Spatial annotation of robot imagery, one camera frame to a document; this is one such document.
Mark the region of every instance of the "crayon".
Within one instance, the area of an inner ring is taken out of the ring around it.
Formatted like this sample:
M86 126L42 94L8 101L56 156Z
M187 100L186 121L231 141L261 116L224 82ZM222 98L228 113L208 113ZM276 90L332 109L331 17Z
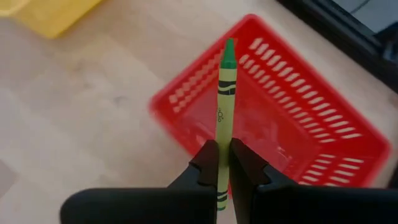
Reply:
M229 144L232 139L236 92L236 59L234 40L228 39L218 75L216 113L216 142L219 148L217 210L222 211L228 202Z

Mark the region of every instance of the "black object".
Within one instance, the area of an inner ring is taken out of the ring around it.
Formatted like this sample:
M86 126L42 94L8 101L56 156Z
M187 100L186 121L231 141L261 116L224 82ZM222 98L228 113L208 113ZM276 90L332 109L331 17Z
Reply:
M164 189L89 189L62 206L62 224L216 223L218 146L207 141Z
M396 167L396 169L388 183L388 187L390 189L398 189L398 166Z
M64 203L61 223L216 223L217 152L207 141L165 189L77 193ZM230 152L238 224L396 223L398 191L298 185L238 139Z
M398 24L374 32L332 0L278 1L398 93Z

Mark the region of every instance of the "yellow bin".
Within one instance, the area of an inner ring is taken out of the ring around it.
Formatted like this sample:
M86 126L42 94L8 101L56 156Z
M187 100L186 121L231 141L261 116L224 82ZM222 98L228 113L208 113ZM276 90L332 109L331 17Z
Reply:
M0 16L12 17L48 38L67 30L102 0L0 0Z

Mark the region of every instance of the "wooden floor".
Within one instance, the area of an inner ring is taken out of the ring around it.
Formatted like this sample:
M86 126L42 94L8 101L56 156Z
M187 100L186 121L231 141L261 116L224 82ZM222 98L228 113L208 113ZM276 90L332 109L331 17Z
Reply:
M148 101L250 12L397 146L398 96L273 0L105 1L57 40L2 19L0 223L57 223L62 202L88 187L174 180L190 156ZM386 184L395 155L374 186Z

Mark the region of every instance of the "red plastic basket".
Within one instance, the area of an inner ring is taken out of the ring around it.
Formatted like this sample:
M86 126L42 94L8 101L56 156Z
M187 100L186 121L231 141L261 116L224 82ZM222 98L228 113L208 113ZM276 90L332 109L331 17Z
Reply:
M255 15L246 16L152 99L191 154L214 139L218 64L235 39L234 137L300 184L366 186L389 144Z

